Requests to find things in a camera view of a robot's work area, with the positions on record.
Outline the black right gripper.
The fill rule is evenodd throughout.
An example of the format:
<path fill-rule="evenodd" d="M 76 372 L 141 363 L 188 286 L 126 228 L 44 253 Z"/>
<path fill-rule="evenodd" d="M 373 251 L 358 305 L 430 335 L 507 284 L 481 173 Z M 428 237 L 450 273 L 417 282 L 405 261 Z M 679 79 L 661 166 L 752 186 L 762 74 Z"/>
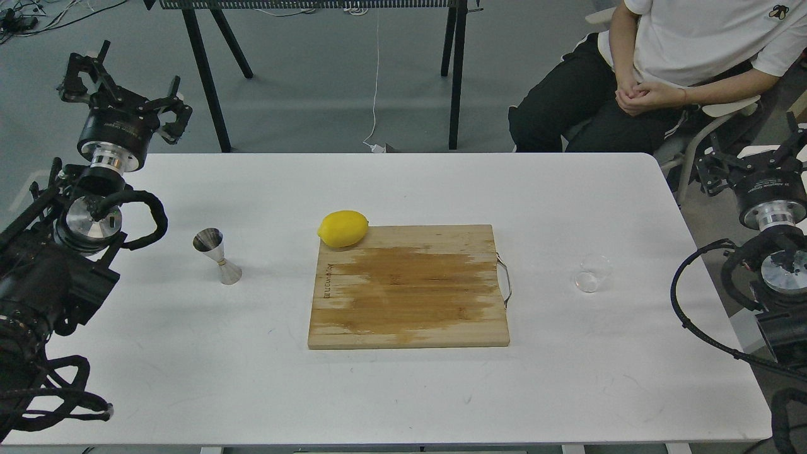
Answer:
<path fill-rule="evenodd" d="M 798 158 L 805 147 L 805 123 L 787 111 L 791 135 L 774 151 L 775 169 L 754 172 L 735 185 L 739 222 L 747 229 L 766 230 L 776 225 L 796 225 L 805 219 L 805 186 L 801 173 L 804 163 Z M 734 185 L 732 173 L 743 176 L 750 164 L 723 153 L 717 133 L 710 133 L 711 146 L 695 159 L 701 192 L 714 197 Z"/>

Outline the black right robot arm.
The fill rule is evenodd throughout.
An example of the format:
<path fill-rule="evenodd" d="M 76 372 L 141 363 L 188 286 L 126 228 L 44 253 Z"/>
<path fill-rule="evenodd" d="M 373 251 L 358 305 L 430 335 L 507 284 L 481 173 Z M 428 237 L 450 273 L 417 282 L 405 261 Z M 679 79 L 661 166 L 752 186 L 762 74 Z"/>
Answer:
<path fill-rule="evenodd" d="M 706 194 L 734 192 L 739 222 L 757 235 L 738 245 L 729 239 L 697 249 L 675 271 L 670 287 L 671 306 L 683 328 L 712 347 L 747 364 L 805 381 L 806 284 L 805 163 L 798 155 L 805 147 L 805 123 L 788 112 L 791 135 L 780 146 L 744 157 L 715 148 L 695 164 Z M 772 354 L 764 360 L 727 347 L 689 319 L 678 304 L 678 280 L 701 255 L 724 251 L 720 279 L 739 305 L 754 313 L 756 327 Z"/>

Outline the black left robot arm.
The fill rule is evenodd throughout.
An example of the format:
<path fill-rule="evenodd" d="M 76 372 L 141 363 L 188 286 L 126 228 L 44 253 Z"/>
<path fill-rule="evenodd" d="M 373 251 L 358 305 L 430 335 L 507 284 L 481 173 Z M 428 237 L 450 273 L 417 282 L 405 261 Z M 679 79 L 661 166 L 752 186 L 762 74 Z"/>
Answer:
<path fill-rule="evenodd" d="M 32 203 L 2 232 L 2 437 L 112 417 L 113 405 L 86 389 L 88 359 L 49 359 L 46 345 L 106 301 L 119 250 L 148 247 L 169 227 L 161 201 L 124 176 L 144 166 L 153 135 L 177 143 L 192 108 L 178 95 L 179 77 L 157 100 L 119 86 L 103 64 L 109 48 L 71 54 L 58 86 L 61 100 L 89 108 L 77 144 L 87 164 L 55 158 L 46 188 L 32 183 Z"/>

